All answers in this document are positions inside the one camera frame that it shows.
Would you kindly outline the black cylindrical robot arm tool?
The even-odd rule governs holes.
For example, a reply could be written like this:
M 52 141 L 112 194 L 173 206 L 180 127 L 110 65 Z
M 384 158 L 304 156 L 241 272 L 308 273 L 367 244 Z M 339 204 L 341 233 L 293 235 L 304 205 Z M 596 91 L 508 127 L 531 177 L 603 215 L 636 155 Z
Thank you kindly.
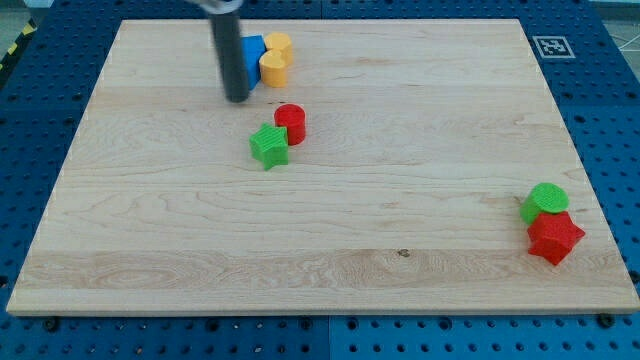
M 241 103 L 249 97 L 248 72 L 235 12 L 208 15 L 225 98 Z

